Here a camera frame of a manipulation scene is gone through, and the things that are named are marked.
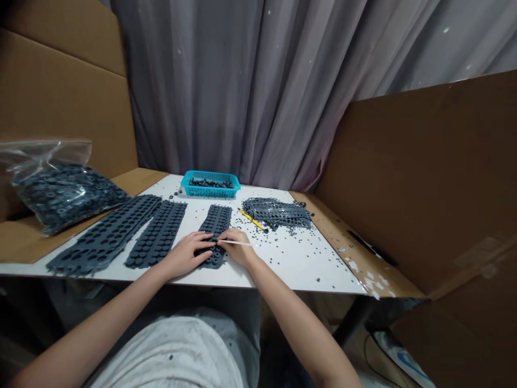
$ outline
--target rubber strip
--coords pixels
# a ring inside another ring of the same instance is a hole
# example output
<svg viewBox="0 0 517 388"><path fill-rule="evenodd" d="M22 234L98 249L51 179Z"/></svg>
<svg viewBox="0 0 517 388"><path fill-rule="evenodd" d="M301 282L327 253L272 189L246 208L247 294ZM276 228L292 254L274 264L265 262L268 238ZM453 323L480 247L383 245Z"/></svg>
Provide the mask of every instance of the rubber strip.
<svg viewBox="0 0 517 388"><path fill-rule="evenodd" d="M210 240L206 241L217 241L217 237L227 230L230 226L230 219L232 217L232 208L228 206L217 206L211 205L210 209L208 209L208 215L205 218L205 221L199 228L199 231L205 231L207 233L213 233L214 235L210 238ZM205 260L200 267L217 269L223 264L223 257L226 253L226 250L221 248L219 245L213 246L211 248L206 248L203 250L197 250L194 252L194 256L198 256L206 251L212 251L212 256L210 256L207 260Z"/></svg>
<svg viewBox="0 0 517 388"><path fill-rule="evenodd" d="M273 231L281 225L307 229L312 227L311 213L300 207L296 201L288 204L275 198L249 198L242 203L242 209Z"/></svg>
<svg viewBox="0 0 517 388"><path fill-rule="evenodd" d="M165 200L151 223L138 238L125 265L147 268L163 260L170 252L187 204Z"/></svg>
<svg viewBox="0 0 517 388"><path fill-rule="evenodd" d="M47 264L47 269L79 277L106 268L136 231L151 219L161 202L160 197L153 195L132 198L59 253Z"/></svg>

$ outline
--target blue plastic basket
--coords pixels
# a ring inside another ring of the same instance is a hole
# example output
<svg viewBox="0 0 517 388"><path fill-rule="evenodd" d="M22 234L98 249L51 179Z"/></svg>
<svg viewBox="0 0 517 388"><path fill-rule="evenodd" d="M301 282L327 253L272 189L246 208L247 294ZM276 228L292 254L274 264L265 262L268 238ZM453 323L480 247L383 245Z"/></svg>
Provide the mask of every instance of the blue plastic basket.
<svg viewBox="0 0 517 388"><path fill-rule="evenodd" d="M196 181L206 179L212 182L230 182L233 189L207 188L203 186L190 186L190 180L194 178ZM185 188L186 194L190 197L216 197L216 198L234 198L237 190L241 189L241 184L237 177L233 174L221 174L219 172L194 171L190 170L185 173L181 180L181 185Z"/></svg>

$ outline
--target brown cardboard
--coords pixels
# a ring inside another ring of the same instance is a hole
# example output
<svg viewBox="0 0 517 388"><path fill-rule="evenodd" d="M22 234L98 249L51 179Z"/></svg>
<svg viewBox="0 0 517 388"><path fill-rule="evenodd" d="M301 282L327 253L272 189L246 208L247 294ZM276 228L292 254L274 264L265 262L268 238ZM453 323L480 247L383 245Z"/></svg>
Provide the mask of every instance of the brown cardboard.
<svg viewBox="0 0 517 388"><path fill-rule="evenodd" d="M438 387L513 386L517 245L469 282L392 326Z"/></svg>
<svg viewBox="0 0 517 388"><path fill-rule="evenodd" d="M314 224L370 296L424 297L396 268L373 255L354 239L348 232L353 229L316 196L296 191L290 193L297 202L305 202L305 208L314 213Z"/></svg>
<svg viewBox="0 0 517 388"><path fill-rule="evenodd" d="M106 177L138 167L126 78L9 31L0 42L0 141L89 138L89 164ZM20 206L2 197L5 219Z"/></svg>
<svg viewBox="0 0 517 388"><path fill-rule="evenodd" d="M511 71L350 104L316 196L445 295L515 238L516 91Z"/></svg>
<svg viewBox="0 0 517 388"><path fill-rule="evenodd" d="M17 0L2 27L127 76L118 20L97 0Z"/></svg>
<svg viewBox="0 0 517 388"><path fill-rule="evenodd" d="M116 17L95 0L18 1L0 29L0 141L92 140L89 165L131 195L167 173L138 168ZM2 220L23 208L2 172ZM44 238L35 217L0 224L0 262L35 262L106 213Z"/></svg>
<svg viewBox="0 0 517 388"><path fill-rule="evenodd" d="M418 306L392 331L439 388L513 386L507 361L437 302Z"/></svg>
<svg viewBox="0 0 517 388"><path fill-rule="evenodd" d="M167 172L136 168L113 178L112 181L128 194L134 196L167 175ZM109 211L89 218L70 229L47 238L43 237L41 233L43 228L34 216L19 221L5 221L0 224L0 246L2 246L0 262L33 263L38 261L108 213Z"/></svg>

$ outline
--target fabric drape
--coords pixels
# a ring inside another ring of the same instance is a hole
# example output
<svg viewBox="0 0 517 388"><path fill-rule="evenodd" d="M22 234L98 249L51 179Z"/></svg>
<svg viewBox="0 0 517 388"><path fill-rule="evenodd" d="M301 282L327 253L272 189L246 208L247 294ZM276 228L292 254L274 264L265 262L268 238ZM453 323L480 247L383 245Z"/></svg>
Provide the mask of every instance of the fabric drape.
<svg viewBox="0 0 517 388"><path fill-rule="evenodd" d="M143 167L307 190L350 101L517 68L513 0L111 0Z"/></svg>

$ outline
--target white stick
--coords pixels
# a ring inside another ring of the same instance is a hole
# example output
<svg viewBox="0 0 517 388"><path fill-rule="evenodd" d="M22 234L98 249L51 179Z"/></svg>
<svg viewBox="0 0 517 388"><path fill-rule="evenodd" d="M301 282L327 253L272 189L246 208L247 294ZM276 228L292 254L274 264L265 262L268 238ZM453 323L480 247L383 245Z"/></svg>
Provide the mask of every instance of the white stick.
<svg viewBox="0 0 517 388"><path fill-rule="evenodd" d="M258 244L248 244L247 242L238 242L238 241L230 241L230 240L220 240L222 243L229 244L237 244L237 245L247 245L247 246L259 246Z"/></svg>

